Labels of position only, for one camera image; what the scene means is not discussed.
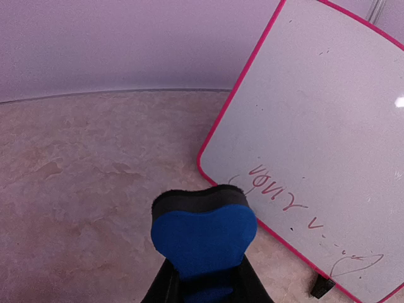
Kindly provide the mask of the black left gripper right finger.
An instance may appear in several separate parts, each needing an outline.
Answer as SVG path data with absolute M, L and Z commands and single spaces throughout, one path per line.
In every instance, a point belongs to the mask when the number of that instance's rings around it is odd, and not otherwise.
M 241 264 L 233 271 L 232 286 L 233 292 L 230 296 L 230 302 L 274 303 L 246 255 L 244 255 Z

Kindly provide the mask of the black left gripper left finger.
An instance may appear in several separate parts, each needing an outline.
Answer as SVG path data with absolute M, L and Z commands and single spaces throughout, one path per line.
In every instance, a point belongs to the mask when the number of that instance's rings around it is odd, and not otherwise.
M 179 273 L 165 259 L 141 303 L 184 303 Z

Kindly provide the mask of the blue whiteboard eraser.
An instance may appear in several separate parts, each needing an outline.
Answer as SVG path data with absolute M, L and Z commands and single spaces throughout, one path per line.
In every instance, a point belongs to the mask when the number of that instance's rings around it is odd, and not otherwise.
M 258 223 L 243 190 L 222 184 L 170 190 L 151 208 L 151 239 L 179 274 L 184 302 L 222 302 Z

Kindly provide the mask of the pink framed whiteboard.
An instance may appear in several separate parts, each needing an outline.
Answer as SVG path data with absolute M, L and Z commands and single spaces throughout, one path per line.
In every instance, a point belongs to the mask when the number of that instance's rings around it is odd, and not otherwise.
M 198 155 L 356 302 L 403 286 L 403 46 L 329 1 L 281 1 Z

